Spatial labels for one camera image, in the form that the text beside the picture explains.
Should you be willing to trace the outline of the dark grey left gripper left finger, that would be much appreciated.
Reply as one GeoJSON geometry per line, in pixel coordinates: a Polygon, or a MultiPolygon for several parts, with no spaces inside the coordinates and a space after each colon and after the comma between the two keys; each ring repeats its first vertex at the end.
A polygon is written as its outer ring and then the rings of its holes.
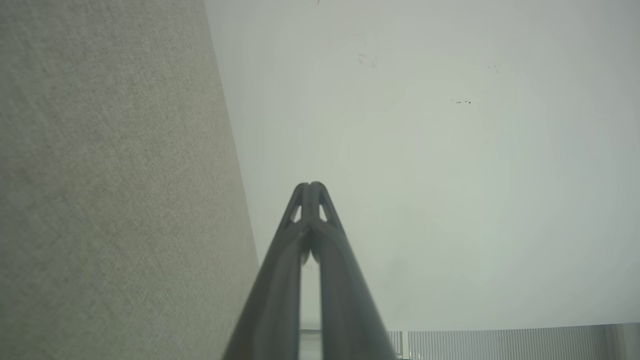
{"type": "Polygon", "coordinates": [[[295,187],[222,356],[297,360],[301,272],[310,253],[309,183],[295,187]]]}

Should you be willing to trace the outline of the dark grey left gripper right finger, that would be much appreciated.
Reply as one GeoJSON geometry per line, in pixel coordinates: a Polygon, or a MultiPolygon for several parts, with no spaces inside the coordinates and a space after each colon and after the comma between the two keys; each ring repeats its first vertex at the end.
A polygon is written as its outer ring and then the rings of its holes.
{"type": "Polygon", "coordinates": [[[327,187],[312,182],[313,255],[320,267],[325,360],[394,360],[396,354],[327,187]]]}

